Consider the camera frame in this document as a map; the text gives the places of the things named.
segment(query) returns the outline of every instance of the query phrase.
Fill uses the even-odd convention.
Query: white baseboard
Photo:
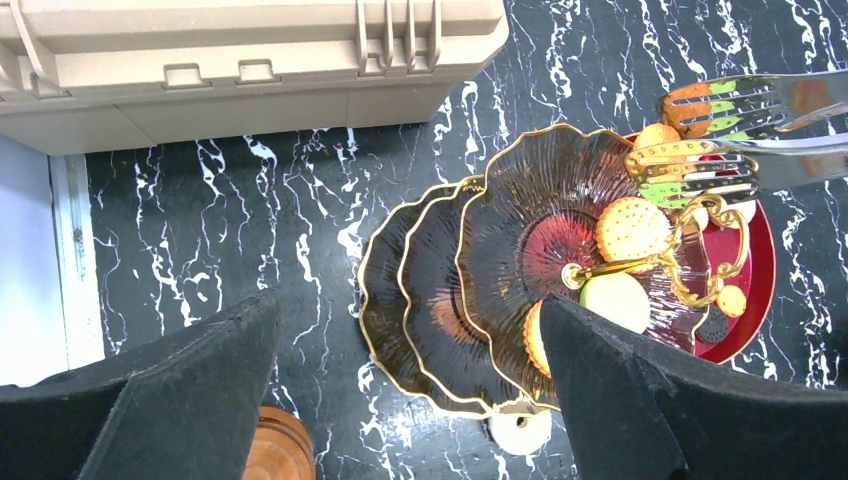
[[[68,368],[103,360],[103,324],[85,156],[50,157]]]

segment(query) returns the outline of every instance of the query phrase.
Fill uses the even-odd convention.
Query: gold metal handle
[[[674,233],[672,234],[675,242],[669,246],[669,250],[666,250],[666,253],[671,251],[671,259],[675,263],[677,261],[673,255],[680,248],[683,229],[692,220],[692,216],[699,208],[705,208],[707,214],[710,216],[710,220],[719,227],[727,228],[736,226],[739,229],[739,250],[736,254],[736,260],[733,263],[720,263],[716,268],[716,274],[710,275],[707,278],[707,292],[701,298],[691,293],[680,279],[679,265],[676,265],[674,268],[666,267],[666,274],[671,278],[674,294],[684,305],[693,308],[705,307],[714,302],[724,288],[724,281],[739,275],[745,266],[745,262],[748,260],[748,248],[750,246],[750,232],[748,231],[748,222],[745,221],[745,217],[737,210],[725,210],[727,208],[727,202],[720,195],[705,193],[693,199],[677,219]]]
[[[739,275],[748,260],[748,247],[750,245],[748,222],[737,210],[725,210],[726,207],[727,202],[721,196],[713,193],[702,194],[694,198],[675,219],[674,230],[668,238],[668,247],[663,252],[644,258],[620,260],[586,268],[576,263],[570,263],[562,269],[562,282],[566,287],[578,290],[592,277],[631,272],[644,265],[662,266],[663,272],[671,280],[672,293],[677,296],[681,303],[692,308],[705,307],[714,302],[718,294],[721,293],[724,288],[724,281]],[[699,208],[705,208],[710,220],[716,225],[723,228],[736,226],[739,229],[739,251],[736,260],[733,263],[722,262],[719,264],[716,268],[716,274],[711,274],[707,278],[706,294],[700,298],[683,283],[680,277],[680,264],[674,256],[683,243],[683,231],[686,225],[692,220]]]

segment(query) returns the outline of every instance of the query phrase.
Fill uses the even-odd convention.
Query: wooden object
[[[276,407],[259,409],[243,480],[314,480],[309,433],[294,416]]]

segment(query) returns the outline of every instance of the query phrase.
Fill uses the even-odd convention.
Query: black fabric
[[[281,311],[265,290],[116,357],[0,388],[0,478],[240,479]]]
[[[735,372],[558,295],[540,315],[584,480],[845,478],[848,393]]]

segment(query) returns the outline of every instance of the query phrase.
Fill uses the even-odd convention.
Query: fork
[[[694,83],[657,99],[683,139],[763,139],[848,112],[848,70],[739,75]]]
[[[848,133],[798,140],[682,140],[634,150],[625,166],[642,196],[659,207],[684,208],[703,193],[733,204],[848,176]]]

